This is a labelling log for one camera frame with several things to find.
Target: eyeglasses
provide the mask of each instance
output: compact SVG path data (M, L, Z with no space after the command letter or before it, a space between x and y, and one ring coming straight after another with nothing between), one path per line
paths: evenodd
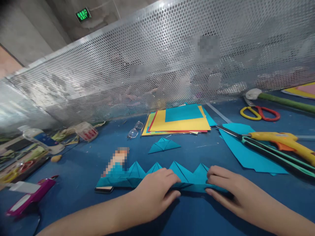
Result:
M136 124L135 124L135 127L129 131L128 135L127 135L127 138L135 138L137 137L138 135L138 131L136 129L141 129L143 127L143 123L138 121Z

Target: yellow glue gun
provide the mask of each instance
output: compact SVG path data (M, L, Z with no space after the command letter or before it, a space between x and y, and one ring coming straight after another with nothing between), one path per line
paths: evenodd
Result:
M253 132L249 135L256 140L275 143L280 151L292 151L315 167L315 152L297 143L298 137L291 133Z

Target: scissors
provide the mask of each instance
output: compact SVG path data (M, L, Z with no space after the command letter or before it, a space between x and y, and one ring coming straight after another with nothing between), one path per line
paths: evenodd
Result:
M245 102L247 103L248 107L244 107L241 111L240 111L240 114L241 116L249 119L249 120L265 120L265 121L277 121L280 119L280 114L274 110L271 110L269 108L266 108L266 107L260 107L260 106L256 106L252 101L250 101L249 99L247 99L246 97L244 97L244 100ZM258 113L252 109L252 107L255 107L258 109ZM252 116L248 116L248 115L245 115L244 114L244 111L248 109L250 110L256 117L252 117ZM276 117L275 118L267 118L263 115L263 110L275 115Z

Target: green pipe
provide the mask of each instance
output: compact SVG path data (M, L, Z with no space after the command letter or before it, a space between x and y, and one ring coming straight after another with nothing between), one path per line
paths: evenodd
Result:
M273 95L266 94L266 93L259 94L258 98L266 99L266 100L269 100L269 101L280 103L282 105L286 105L286 106L289 106L289 107L293 107L293 108L296 108L296 109L299 109L299 110L303 110L303 111L307 111L307 112L315 114L315 106L308 105L308 104L305 104L305 103L295 102L295 101L292 101L292 100L289 100L289 99L280 98L280 97L273 96Z

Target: white cloth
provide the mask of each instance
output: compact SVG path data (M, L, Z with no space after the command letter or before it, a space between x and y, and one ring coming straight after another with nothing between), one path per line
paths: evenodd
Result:
M258 88L253 88L251 90L249 90L245 96L247 99L249 100L256 100L258 98L258 95L261 94L262 91Z

